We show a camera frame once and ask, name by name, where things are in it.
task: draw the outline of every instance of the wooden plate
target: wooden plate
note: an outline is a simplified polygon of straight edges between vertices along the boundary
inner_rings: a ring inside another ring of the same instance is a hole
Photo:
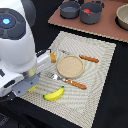
[[[84,72],[85,64],[77,56],[67,55],[57,63],[58,72],[65,78],[76,78]]]

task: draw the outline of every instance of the knife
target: knife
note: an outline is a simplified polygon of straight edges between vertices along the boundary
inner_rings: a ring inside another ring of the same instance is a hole
[[[84,60],[92,61],[92,62],[95,62],[95,63],[98,63],[99,62],[98,59],[91,58],[91,57],[88,57],[88,56],[79,55],[79,54],[76,54],[76,53],[70,53],[70,52],[67,52],[67,51],[64,51],[64,50],[61,50],[61,49],[59,49],[59,51],[65,53],[67,55],[75,55],[75,56],[78,56],[78,57],[80,57],[81,59],[84,59]]]

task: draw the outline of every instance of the fork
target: fork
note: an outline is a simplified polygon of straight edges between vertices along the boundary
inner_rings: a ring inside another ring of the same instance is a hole
[[[72,81],[72,80],[69,80],[69,79],[61,78],[61,77],[59,77],[58,75],[53,74],[53,73],[51,73],[51,72],[48,72],[48,73],[47,73],[47,76],[48,76],[49,78],[51,78],[51,79],[54,79],[54,80],[62,80],[62,81],[65,82],[65,83],[71,84],[71,85],[76,86],[76,87],[81,88],[81,89],[86,89],[86,88],[87,88],[87,87],[86,87],[85,85],[83,85],[83,84],[77,83],[77,82]]]

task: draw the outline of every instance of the yellow banana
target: yellow banana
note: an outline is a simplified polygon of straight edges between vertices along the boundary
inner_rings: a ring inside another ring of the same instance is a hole
[[[45,100],[49,100],[49,101],[54,101],[59,99],[64,93],[64,86],[62,86],[59,90],[57,90],[56,92],[47,94],[47,95],[43,95]]]

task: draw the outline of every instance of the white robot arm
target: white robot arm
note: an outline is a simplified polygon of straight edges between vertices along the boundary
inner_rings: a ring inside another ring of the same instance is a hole
[[[30,0],[0,0],[0,97],[10,92],[20,97],[38,83],[37,74],[51,64],[50,50],[39,57],[35,53],[30,29],[35,17]]]

